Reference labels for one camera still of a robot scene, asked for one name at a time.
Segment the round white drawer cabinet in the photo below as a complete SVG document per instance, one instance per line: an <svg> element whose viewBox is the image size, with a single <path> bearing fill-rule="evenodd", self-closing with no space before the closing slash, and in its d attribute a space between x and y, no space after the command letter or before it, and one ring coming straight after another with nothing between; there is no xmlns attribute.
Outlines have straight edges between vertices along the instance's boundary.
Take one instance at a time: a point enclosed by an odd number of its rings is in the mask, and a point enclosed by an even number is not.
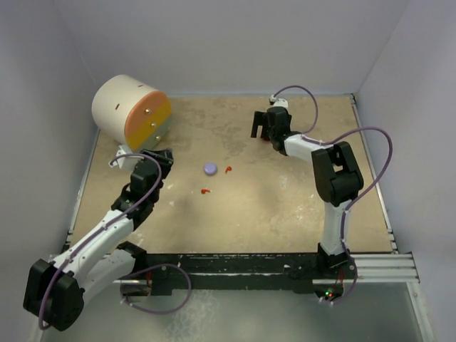
<svg viewBox="0 0 456 342"><path fill-rule="evenodd" d="M153 149L172 119L164 92L127 75L106 81L95 94L91 111L102 132L133 152Z"/></svg>

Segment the purple earbud charging case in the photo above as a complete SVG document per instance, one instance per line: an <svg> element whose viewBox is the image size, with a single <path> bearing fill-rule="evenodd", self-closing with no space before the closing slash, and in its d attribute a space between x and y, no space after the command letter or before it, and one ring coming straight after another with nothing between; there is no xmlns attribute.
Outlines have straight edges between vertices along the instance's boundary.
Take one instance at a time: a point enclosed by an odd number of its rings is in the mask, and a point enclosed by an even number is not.
<svg viewBox="0 0 456 342"><path fill-rule="evenodd" d="M213 176L213 175L217 174L218 167L213 162L208 162L208 163L204 164L203 171L204 171L204 174L206 174L208 176Z"/></svg>

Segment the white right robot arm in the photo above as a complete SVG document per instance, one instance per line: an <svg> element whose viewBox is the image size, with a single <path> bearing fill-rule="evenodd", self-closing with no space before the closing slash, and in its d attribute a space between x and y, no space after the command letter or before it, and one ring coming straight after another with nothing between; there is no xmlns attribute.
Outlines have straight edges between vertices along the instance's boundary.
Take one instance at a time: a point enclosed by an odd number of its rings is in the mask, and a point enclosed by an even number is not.
<svg viewBox="0 0 456 342"><path fill-rule="evenodd" d="M251 137L260 136L284 156L311 163L316 191L324 202L323 235L318 243L317 271L332 279L348 261L346 226L350 204L363 189L364 180L349 143L321 142L291 129L291 115L281 106L256 111Z"/></svg>

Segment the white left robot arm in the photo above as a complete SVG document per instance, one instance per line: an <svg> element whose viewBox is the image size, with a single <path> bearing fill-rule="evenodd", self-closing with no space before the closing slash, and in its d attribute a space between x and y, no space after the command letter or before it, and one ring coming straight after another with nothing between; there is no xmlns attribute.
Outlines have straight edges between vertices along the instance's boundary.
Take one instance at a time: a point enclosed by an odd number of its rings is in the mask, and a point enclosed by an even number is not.
<svg viewBox="0 0 456 342"><path fill-rule="evenodd" d="M109 165L120 166L130 158L137 159L130 181L101 221L66 252L49 261L39 259L31 266L23 307L37 317L40 330L64 331L76 321L88 301L89 283L101 283L95 271L114 277L120 276L118 270L122 269L130 279L144 276L147 263L143 258L122 251L114 252L111 258L106 254L150 216L174 157L170 148L143 149L119 153Z"/></svg>

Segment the aluminium rail right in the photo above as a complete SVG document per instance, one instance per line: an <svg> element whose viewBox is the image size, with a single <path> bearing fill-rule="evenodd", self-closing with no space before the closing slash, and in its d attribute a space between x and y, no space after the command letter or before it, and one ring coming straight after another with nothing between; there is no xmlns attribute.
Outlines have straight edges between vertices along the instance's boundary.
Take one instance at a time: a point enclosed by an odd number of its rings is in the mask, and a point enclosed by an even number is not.
<svg viewBox="0 0 456 342"><path fill-rule="evenodd" d="M411 253L352 254L358 283L419 283L420 277Z"/></svg>

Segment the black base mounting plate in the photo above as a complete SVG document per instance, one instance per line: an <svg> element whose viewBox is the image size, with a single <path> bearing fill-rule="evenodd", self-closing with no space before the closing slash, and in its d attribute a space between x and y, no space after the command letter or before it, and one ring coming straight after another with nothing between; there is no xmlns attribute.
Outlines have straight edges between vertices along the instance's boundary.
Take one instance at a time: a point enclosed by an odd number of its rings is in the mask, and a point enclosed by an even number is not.
<svg viewBox="0 0 456 342"><path fill-rule="evenodd" d="M328 268L318 253L147 254L135 255L124 279L150 280L153 296L175 289L292 291L324 294L326 287L357 276L354 260Z"/></svg>

